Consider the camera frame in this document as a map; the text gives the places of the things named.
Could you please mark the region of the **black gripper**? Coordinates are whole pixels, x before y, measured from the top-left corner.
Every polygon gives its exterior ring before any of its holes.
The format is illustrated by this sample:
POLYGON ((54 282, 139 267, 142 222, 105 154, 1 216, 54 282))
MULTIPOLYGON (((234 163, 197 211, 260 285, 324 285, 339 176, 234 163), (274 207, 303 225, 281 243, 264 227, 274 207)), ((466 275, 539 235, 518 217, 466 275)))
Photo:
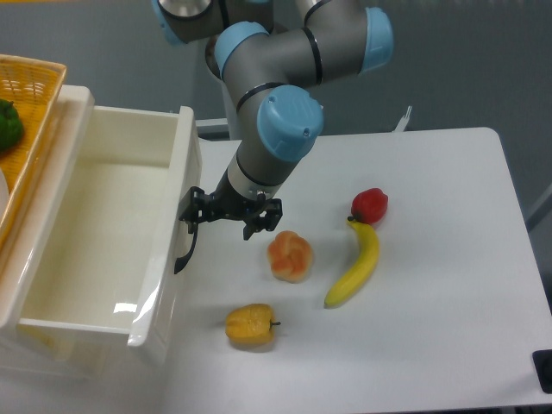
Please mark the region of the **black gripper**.
POLYGON ((192 186, 179 201, 178 219, 186 224, 188 234, 196 233, 201 223, 221 219, 243 221, 244 241, 261 231, 274 231, 283 216, 282 201, 279 198, 267 201, 266 193, 257 187, 253 192, 247 187, 245 193, 236 190, 226 171, 211 194, 192 186))

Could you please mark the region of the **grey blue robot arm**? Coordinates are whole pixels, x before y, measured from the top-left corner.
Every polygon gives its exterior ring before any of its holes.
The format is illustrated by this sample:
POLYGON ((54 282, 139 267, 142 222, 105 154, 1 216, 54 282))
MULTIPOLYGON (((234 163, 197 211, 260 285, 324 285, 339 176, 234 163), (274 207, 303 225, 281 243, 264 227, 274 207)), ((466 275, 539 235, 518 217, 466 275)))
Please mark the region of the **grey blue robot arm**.
POLYGON ((310 88, 387 64, 388 16, 358 1, 301 1, 302 27, 277 32, 270 1, 155 1, 153 8, 169 41, 214 40, 214 73, 241 135, 217 188, 191 188, 179 219, 191 234, 220 219, 244 222, 245 238, 275 229, 276 192, 323 129, 310 88))

